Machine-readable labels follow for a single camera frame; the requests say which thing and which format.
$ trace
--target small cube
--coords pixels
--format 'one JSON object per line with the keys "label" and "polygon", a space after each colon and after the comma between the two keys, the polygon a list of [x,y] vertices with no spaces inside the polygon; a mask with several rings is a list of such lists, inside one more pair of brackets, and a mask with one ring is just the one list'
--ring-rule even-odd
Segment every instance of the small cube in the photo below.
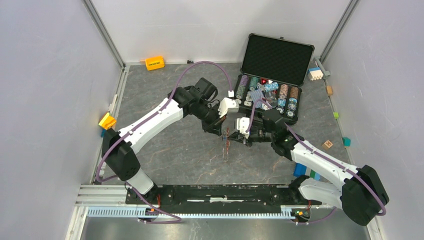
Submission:
{"label": "small cube", "polygon": [[314,81],[323,79],[324,74],[319,67],[313,67],[308,69],[307,76],[311,81]]}
{"label": "small cube", "polygon": [[348,138],[347,136],[344,136],[342,139],[343,139],[343,145],[345,147],[350,147],[351,146],[351,139],[350,138]]}
{"label": "small cube", "polygon": [[326,142],[324,142],[324,144],[322,144],[322,147],[325,150],[329,150],[332,146],[333,146],[333,143],[330,140],[327,140]]}
{"label": "small cube", "polygon": [[333,95],[333,88],[331,86],[327,86],[327,94],[330,97],[331,95]]}

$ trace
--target wooden cube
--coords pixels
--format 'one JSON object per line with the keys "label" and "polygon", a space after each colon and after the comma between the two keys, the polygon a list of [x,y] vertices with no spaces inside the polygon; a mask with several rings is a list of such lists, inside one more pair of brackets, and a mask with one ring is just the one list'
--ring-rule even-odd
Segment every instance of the wooden cube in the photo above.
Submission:
{"label": "wooden cube", "polygon": [[331,96],[331,95],[333,95],[333,88],[331,87],[331,86],[327,86],[327,94],[328,94],[328,96]]}
{"label": "wooden cube", "polygon": [[333,146],[333,143],[330,140],[327,140],[326,142],[324,142],[324,144],[322,144],[322,147],[325,150],[329,150],[332,146]]}

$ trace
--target gray marble surface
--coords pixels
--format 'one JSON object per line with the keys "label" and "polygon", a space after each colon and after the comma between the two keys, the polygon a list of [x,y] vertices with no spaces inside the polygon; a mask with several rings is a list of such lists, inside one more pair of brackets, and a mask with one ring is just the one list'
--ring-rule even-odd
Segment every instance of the gray marble surface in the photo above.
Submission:
{"label": "gray marble surface", "polygon": [[[231,77],[233,87],[240,74],[241,63],[220,64]],[[135,122],[154,109],[171,92],[178,76],[187,64],[170,64],[164,68],[147,71],[145,66],[129,68],[117,118],[116,129]],[[192,68],[180,86],[194,85],[204,77],[219,90],[218,99],[226,96],[229,84],[220,69],[202,64]],[[299,104],[299,120],[294,130],[322,150],[321,145],[330,140],[334,146],[326,152],[347,162],[347,152],[322,80],[305,79]],[[234,129],[233,114],[224,127]],[[224,162],[221,137],[204,133],[195,116],[187,116],[173,123],[153,137],[137,154],[141,168],[156,184],[232,184],[258,183],[282,184],[294,179],[295,164],[278,156],[269,143],[254,143],[252,147],[231,142],[228,161]],[[107,167],[105,175],[112,175]],[[107,184],[123,184],[117,179]]]}

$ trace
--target open case lid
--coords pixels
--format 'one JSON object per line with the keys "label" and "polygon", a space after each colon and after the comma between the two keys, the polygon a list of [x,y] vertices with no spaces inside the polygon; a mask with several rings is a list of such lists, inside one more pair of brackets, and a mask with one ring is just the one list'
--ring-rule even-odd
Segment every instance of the open case lid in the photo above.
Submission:
{"label": "open case lid", "polygon": [[241,72],[301,86],[315,47],[279,38],[249,35]]}

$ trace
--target blue poker chip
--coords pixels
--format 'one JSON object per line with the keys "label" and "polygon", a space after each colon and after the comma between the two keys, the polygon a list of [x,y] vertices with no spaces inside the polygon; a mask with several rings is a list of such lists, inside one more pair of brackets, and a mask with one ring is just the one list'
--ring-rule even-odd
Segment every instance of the blue poker chip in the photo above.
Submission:
{"label": "blue poker chip", "polygon": [[263,85],[263,90],[265,92],[270,92],[270,91],[273,91],[273,90],[277,90],[278,88],[279,88],[279,86],[278,86],[278,83],[277,82],[273,82],[273,83],[270,83],[270,84],[264,84]]}
{"label": "blue poker chip", "polygon": [[288,99],[288,103],[290,103],[290,104],[298,104],[298,100],[296,98],[291,97],[291,98]]}
{"label": "blue poker chip", "polygon": [[295,110],[296,110],[296,104],[289,103],[289,104],[287,105],[287,108],[288,108],[289,110],[295,111]]}
{"label": "blue poker chip", "polygon": [[284,107],[284,106],[286,106],[286,100],[285,99],[278,99],[278,105],[279,106],[282,106],[282,107]]}

